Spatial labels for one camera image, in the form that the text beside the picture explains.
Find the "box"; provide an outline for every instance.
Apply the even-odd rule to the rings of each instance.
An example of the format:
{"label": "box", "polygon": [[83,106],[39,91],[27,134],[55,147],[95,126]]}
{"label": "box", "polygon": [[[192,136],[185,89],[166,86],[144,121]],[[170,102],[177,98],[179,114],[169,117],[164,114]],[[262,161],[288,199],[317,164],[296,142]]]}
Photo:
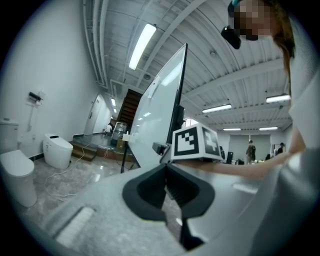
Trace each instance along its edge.
{"label": "box", "polygon": [[116,148],[122,150],[125,147],[125,142],[122,140],[122,138],[118,138],[116,142]]}
{"label": "box", "polygon": [[171,159],[197,158],[223,160],[217,133],[201,123],[174,131]]}

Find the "wooden stair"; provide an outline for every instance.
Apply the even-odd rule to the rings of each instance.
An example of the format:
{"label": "wooden stair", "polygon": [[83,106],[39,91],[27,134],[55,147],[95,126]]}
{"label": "wooden stair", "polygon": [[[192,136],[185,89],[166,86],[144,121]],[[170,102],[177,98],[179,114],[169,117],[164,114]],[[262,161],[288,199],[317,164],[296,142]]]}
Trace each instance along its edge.
{"label": "wooden stair", "polygon": [[85,145],[76,143],[74,141],[70,141],[69,143],[73,146],[72,156],[74,156],[75,158],[81,158],[84,155],[84,157],[82,157],[81,159],[91,162],[97,155],[96,148],[88,146],[84,148]]}
{"label": "wooden stair", "polygon": [[124,122],[130,127],[134,121],[141,97],[142,94],[128,89],[116,121]]}

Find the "white toilet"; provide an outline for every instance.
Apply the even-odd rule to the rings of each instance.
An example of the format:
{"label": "white toilet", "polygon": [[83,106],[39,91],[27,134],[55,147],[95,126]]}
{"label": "white toilet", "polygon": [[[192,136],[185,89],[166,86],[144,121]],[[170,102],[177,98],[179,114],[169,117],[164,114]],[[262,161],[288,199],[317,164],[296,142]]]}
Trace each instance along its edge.
{"label": "white toilet", "polygon": [[8,118],[0,119],[0,163],[1,178],[12,198],[24,207],[33,206],[35,165],[18,150],[18,122]]}
{"label": "white toilet", "polygon": [[68,168],[73,149],[74,146],[56,134],[47,133],[44,135],[44,160],[54,168]]}

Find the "doorway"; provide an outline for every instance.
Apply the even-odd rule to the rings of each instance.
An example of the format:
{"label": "doorway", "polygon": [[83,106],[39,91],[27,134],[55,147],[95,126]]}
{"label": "doorway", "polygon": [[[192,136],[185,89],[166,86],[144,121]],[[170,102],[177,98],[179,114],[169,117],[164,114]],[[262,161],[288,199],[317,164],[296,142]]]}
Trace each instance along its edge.
{"label": "doorway", "polygon": [[92,135],[93,134],[96,120],[98,117],[98,113],[99,113],[99,110],[102,106],[102,100],[103,100],[102,96],[100,94],[98,94],[98,96],[96,97],[95,102],[91,108],[88,119],[86,121],[86,125],[84,128],[84,135]]}

